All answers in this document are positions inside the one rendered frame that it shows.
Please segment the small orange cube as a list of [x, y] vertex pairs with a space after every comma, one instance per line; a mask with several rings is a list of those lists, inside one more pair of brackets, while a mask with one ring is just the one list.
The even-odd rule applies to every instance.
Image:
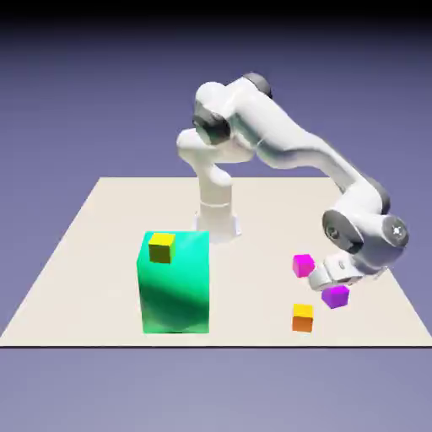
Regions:
[[294, 304], [292, 330], [295, 332], [312, 332], [314, 311], [312, 305]]

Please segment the small purple cube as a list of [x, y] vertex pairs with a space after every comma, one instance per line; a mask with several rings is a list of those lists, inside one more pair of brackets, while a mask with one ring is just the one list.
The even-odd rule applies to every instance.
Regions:
[[348, 304], [349, 289], [344, 286], [336, 286], [324, 289], [321, 292], [321, 299], [330, 309], [344, 307]]

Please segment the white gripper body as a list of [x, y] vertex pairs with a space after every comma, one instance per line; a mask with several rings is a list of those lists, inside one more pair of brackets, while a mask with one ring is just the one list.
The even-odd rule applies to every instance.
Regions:
[[352, 263], [350, 255], [331, 255], [316, 265], [308, 276], [308, 282], [312, 290], [323, 291], [343, 284], [354, 284], [363, 277], [364, 274]]

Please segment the small magenta cube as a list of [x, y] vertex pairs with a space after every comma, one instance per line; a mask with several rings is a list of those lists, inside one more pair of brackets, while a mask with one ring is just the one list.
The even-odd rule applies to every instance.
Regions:
[[293, 256], [292, 268], [297, 278], [308, 277], [315, 269], [315, 261], [310, 254]]

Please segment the large green box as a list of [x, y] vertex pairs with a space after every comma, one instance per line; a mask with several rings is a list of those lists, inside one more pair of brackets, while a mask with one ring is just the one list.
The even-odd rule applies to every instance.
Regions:
[[158, 333], [209, 332], [209, 233], [168, 231], [175, 234], [171, 264], [149, 260], [149, 240], [144, 234], [137, 259], [143, 331]]

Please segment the small yellow cube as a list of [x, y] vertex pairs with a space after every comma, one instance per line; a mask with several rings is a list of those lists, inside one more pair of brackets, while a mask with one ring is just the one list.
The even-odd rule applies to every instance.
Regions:
[[148, 241], [149, 260], [153, 263], [171, 264], [175, 251], [175, 234], [154, 232]]

